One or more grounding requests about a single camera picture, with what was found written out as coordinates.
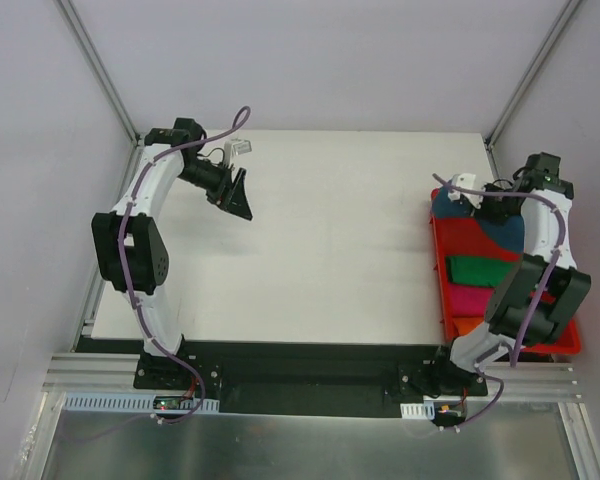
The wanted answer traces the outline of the blue t shirt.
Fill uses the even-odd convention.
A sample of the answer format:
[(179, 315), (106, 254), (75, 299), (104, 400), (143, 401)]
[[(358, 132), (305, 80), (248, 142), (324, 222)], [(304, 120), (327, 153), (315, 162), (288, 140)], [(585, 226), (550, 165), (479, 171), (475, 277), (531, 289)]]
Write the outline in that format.
[(497, 217), (487, 216), (481, 211), (474, 213), (470, 204), (452, 202), (444, 187), (433, 191), (431, 213), (441, 220), (470, 220), (498, 247), (516, 254), (524, 250), (525, 226), (520, 215)]

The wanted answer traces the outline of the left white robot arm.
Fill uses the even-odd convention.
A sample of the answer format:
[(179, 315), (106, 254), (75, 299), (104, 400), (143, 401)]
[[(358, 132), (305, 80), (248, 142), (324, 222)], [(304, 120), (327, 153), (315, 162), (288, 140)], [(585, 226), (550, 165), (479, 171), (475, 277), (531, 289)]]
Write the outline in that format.
[(252, 220), (246, 171), (232, 163), (252, 150), (250, 141), (237, 135), (249, 112), (242, 108), (232, 127), (215, 136), (191, 118), (178, 118), (170, 128), (151, 129), (126, 191), (109, 212), (97, 213), (91, 220), (100, 275), (128, 301), (143, 337), (134, 378), (137, 389), (194, 390), (202, 384), (169, 306), (165, 283), (170, 258), (157, 221), (178, 180), (202, 189), (207, 201), (220, 210)]

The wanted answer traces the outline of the red plastic bin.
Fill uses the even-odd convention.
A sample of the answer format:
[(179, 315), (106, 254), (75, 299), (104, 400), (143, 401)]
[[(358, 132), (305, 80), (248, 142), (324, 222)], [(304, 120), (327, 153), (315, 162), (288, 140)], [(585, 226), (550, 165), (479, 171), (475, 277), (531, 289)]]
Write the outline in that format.
[[(439, 276), (440, 292), (442, 298), (442, 311), (445, 338), (450, 344), (455, 336), (455, 328), (452, 325), (449, 289), (452, 283), (447, 274), (445, 259), (448, 256), (464, 255), (479, 256), (501, 259), (507, 262), (515, 262), (520, 254), (512, 253), (498, 247), (492, 240), (470, 220), (463, 219), (437, 219), (431, 213), (433, 226), (434, 249), (436, 255), (436, 267)], [(568, 323), (562, 335), (552, 344), (538, 344), (534, 347), (526, 347), (521, 352), (532, 352), (542, 354), (572, 354), (580, 350), (579, 337), (574, 333), (573, 318)]]

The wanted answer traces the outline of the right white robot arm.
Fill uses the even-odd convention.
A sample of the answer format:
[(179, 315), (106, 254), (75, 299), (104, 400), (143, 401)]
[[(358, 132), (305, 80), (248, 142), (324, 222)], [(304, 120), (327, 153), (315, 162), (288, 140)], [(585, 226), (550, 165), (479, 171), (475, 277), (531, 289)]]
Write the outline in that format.
[(579, 271), (570, 248), (575, 190), (561, 177), (560, 164), (554, 154), (532, 154), (507, 188), (469, 173), (441, 183), (450, 201), (470, 206), (491, 223), (520, 217), (524, 240), (512, 269), (495, 287), (482, 323), (439, 348), (427, 367), (431, 396), (467, 389), (500, 358), (515, 367), (524, 348), (554, 343), (589, 293), (591, 277)]

